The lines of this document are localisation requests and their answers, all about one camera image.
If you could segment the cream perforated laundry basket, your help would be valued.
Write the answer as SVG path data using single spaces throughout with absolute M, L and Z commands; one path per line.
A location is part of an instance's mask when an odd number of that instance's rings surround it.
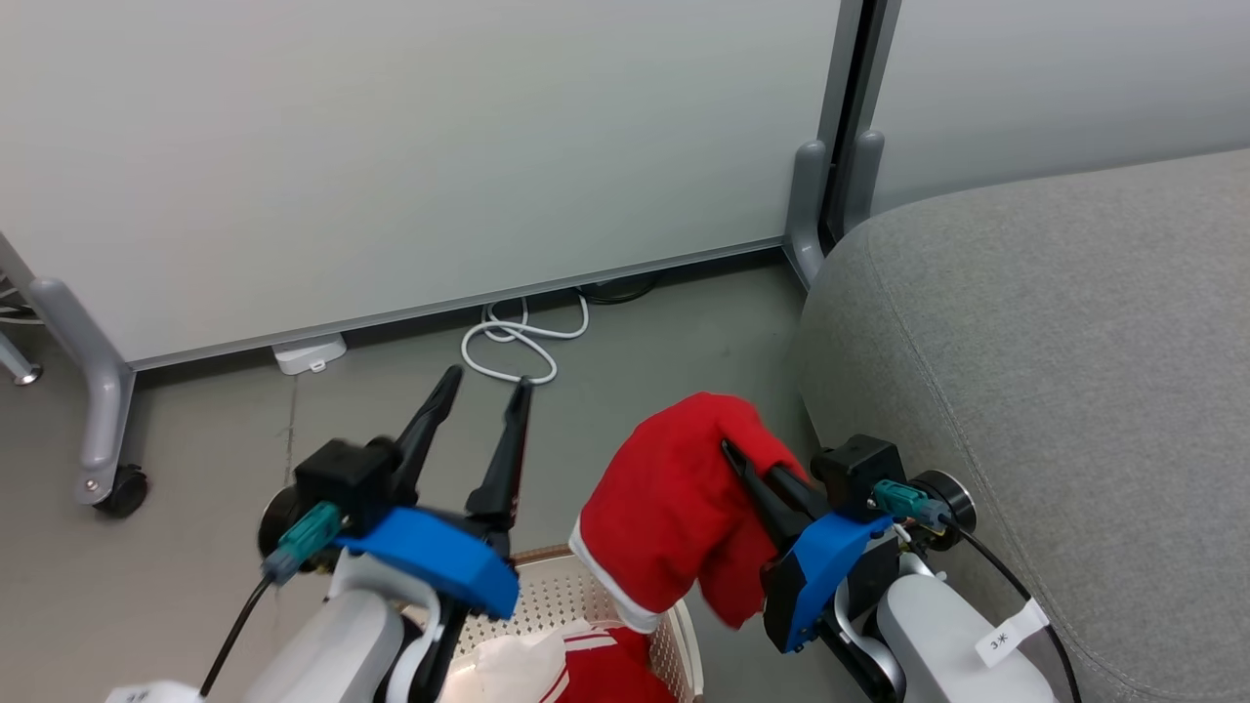
M 568 545 L 522 552 L 515 565 L 520 595 L 512 619 L 466 619 L 438 703 L 482 700 L 476 690 L 469 689 L 469 675 L 475 664 L 474 649 L 484 640 L 545 635 L 578 619 L 609 629 L 622 625 L 606 588 Z M 706 703 L 701 650 L 686 600 L 678 600 L 664 613 L 659 628 L 648 635 L 648 665 L 668 685 L 676 703 Z

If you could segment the grey leg with small caster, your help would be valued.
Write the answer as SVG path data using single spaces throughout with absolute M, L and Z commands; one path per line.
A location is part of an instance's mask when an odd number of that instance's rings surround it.
M 0 331 L 0 367 L 12 374 L 14 387 L 31 387 L 42 375 L 42 367 L 28 360 L 4 331 Z

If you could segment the white paper label tag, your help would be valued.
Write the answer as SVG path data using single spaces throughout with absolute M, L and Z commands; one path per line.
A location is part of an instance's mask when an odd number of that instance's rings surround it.
M 205 703 L 196 685 L 175 680 L 119 685 L 108 692 L 105 703 Z
M 1004 662 L 1022 640 L 1045 630 L 1050 625 L 1048 614 L 1035 598 L 1028 598 L 1022 609 L 1006 618 L 998 628 L 975 643 L 975 650 L 988 668 Z

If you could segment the white power adapter box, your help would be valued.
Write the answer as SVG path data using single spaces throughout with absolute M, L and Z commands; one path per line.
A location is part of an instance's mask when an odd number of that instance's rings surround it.
M 288 377 L 324 372 L 330 363 L 348 354 L 348 340 L 340 333 L 308 336 L 270 346 L 278 369 Z

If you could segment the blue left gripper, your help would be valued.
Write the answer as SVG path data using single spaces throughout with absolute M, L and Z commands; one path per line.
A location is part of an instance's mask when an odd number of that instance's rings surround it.
M 462 377 L 462 367 L 449 367 L 395 440 L 394 507 L 419 502 L 419 477 Z M 464 625 L 475 617 L 508 620 L 518 613 L 510 533 L 518 524 L 532 397 L 531 379 L 520 378 L 482 484 L 469 495 L 462 517 L 394 508 L 368 535 L 338 540 L 335 595 L 371 595 L 388 624 L 398 625 L 396 637 L 384 637 L 378 675 L 366 682 L 382 703 L 438 702 Z

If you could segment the grey fabric sofa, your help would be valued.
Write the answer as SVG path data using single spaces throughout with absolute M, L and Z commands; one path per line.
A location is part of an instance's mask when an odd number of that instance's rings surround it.
M 972 494 L 1086 703 L 1250 703 L 1250 148 L 876 215 L 792 368 L 824 445 Z

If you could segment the grey partition foot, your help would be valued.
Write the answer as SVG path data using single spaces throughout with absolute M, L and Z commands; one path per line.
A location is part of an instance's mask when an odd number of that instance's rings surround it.
M 820 223 L 829 166 L 829 150 L 821 140 L 809 140 L 798 148 L 792 164 L 782 249 L 805 291 L 812 286 L 825 259 L 818 235 L 818 223 Z
M 879 130 L 858 134 L 848 161 L 841 210 L 840 235 L 845 236 L 871 216 L 878 173 L 885 148 L 885 135 Z

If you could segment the red clothing with white stripes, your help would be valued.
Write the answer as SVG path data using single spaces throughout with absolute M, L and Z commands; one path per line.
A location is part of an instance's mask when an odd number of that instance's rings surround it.
M 539 703 L 676 703 L 650 664 L 648 635 L 591 628 L 562 637 L 565 658 L 558 680 Z

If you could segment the wide white partition panel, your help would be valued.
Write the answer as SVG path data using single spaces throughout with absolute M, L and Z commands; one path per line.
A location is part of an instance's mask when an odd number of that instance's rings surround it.
M 839 0 L 0 0 L 0 234 L 130 363 L 776 240 Z

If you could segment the grey partition leg with caster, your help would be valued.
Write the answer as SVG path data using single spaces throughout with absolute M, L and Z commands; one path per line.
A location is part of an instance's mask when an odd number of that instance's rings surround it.
M 0 271 L 12 276 L 22 298 L 31 303 L 44 326 L 82 373 L 88 404 L 80 475 L 74 487 L 76 500 L 110 519 L 132 515 L 150 489 L 142 468 L 121 462 L 138 373 L 68 284 L 54 276 L 34 275 L 4 234 L 0 234 Z

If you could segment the narrow white partition panel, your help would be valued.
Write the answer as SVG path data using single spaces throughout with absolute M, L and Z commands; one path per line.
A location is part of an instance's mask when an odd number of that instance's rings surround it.
M 1250 148 L 1250 0 L 901 0 L 872 211 Z

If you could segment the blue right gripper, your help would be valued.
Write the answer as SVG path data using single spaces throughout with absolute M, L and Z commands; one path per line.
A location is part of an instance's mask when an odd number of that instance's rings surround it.
M 848 585 L 862 550 L 892 530 L 892 517 L 836 515 L 825 494 L 784 464 L 760 469 L 730 440 L 722 454 L 778 550 L 762 570 L 769 640 L 781 653 L 822 640 L 872 703 L 900 703 L 900 667 L 886 645 L 858 635 Z

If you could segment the red garment with white trim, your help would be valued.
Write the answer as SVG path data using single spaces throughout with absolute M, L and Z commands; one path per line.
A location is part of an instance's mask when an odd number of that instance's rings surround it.
M 634 428 L 574 524 L 568 545 L 606 588 L 619 619 L 642 635 L 692 588 L 732 629 L 762 610 L 760 573 L 775 547 L 724 442 L 758 473 L 805 474 L 752 404 L 699 393 Z

